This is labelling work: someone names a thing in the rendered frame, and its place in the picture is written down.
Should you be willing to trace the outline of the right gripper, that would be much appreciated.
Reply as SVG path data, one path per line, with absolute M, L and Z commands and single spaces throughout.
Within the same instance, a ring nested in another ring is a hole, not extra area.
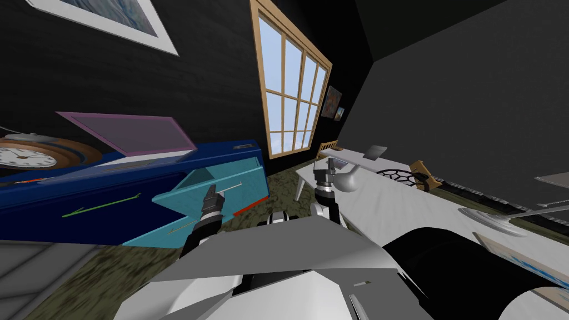
M 317 169 L 317 161 L 313 163 L 313 175 L 316 181 L 315 189 L 332 189 L 333 178 L 336 174 L 334 159 L 327 160 L 328 169 Z

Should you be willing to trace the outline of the dark blue dresser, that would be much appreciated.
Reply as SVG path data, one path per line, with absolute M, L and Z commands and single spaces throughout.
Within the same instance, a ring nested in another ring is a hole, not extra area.
M 0 188 L 0 241 L 123 245 L 185 215 L 153 203 L 174 189 L 194 169 L 257 157 L 253 140 L 200 144 L 180 162 L 152 161 L 104 166 L 121 159 L 117 152 L 103 164 L 86 169 L 57 169 L 45 174 L 20 174 L 22 184 Z M 139 198 L 62 218 L 142 193 Z

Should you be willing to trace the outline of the silver gooseneck lamp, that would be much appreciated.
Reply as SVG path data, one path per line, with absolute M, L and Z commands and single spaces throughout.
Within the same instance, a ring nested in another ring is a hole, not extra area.
M 345 193 L 356 191 L 359 188 L 356 172 L 360 168 L 361 166 L 357 164 L 347 173 L 336 173 L 333 178 L 334 187 Z

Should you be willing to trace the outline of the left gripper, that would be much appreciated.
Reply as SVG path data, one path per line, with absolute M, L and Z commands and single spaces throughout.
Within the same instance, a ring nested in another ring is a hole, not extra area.
M 207 217 L 208 214 L 219 214 L 225 201 L 226 198 L 224 197 L 224 193 L 217 193 L 216 185 L 210 185 L 201 207 L 201 217 Z

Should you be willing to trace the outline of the brown round clock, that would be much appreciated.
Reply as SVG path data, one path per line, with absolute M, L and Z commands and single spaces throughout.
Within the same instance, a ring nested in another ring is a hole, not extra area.
M 0 167 L 24 171 L 86 166 L 102 159 L 95 148 L 62 138 L 35 133 L 14 133 L 0 138 Z

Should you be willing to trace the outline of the dark wall picture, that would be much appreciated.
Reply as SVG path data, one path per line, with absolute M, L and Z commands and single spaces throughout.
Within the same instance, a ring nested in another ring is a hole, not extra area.
M 334 118 L 338 109 L 338 105 L 341 99 L 342 93 L 328 86 L 326 97 L 322 106 L 322 117 Z

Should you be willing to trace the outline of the white framed picture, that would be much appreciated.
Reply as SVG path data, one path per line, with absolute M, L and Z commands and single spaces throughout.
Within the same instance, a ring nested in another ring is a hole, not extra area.
M 26 0 L 41 11 L 178 55 L 151 0 Z

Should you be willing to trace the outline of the wooden framed window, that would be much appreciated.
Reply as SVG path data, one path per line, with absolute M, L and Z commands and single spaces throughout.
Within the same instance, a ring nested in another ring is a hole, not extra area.
M 310 149 L 332 63 L 272 0 L 249 0 L 270 159 Z

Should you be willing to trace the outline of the teal drawer front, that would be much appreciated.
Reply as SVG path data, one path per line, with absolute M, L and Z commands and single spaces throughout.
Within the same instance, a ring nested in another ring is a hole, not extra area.
M 137 238 L 124 242 L 124 246 L 155 247 L 155 248 L 181 248 L 184 246 L 193 227 L 201 218 L 201 213 L 191 217 L 185 216 L 167 225 L 161 226 Z

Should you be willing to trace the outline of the pale blue printed book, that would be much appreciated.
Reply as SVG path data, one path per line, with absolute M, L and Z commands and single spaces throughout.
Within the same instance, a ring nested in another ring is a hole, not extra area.
M 532 293 L 569 314 L 569 276 L 507 248 L 479 233 L 475 232 L 473 235 L 477 238 L 480 245 L 489 252 L 552 282 L 548 287 L 533 289 Z

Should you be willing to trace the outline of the pink open laptop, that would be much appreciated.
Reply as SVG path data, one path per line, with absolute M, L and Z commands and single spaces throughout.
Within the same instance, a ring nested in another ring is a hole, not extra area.
M 124 155 L 104 166 L 152 161 L 176 163 L 197 151 L 172 117 L 58 112 L 77 127 Z

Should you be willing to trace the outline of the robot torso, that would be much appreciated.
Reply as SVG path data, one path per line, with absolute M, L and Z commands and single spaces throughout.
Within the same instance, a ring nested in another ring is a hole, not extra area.
M 433 320 L 383 248 L 321 216 L 210 236 L 114 320 Z

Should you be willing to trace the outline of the teal drawer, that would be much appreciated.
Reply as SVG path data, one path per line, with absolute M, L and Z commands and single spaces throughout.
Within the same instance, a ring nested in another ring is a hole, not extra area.
M 196 220 L 212 185 L 226 199 L 221 210 L 223 223 L 268 197 L 264 168 L 257 157 L 251 157 L 194 169 L 174 189 L 155 196 L 152 202 Z
M 193 227 L 201 218 L 201 213 L 191 217 L 185 216 L 167 225 L 161 226 L 137 238 L 124 242 L 124 246 L 155 247 L 155 248 L 181 248 L 184 246 Z

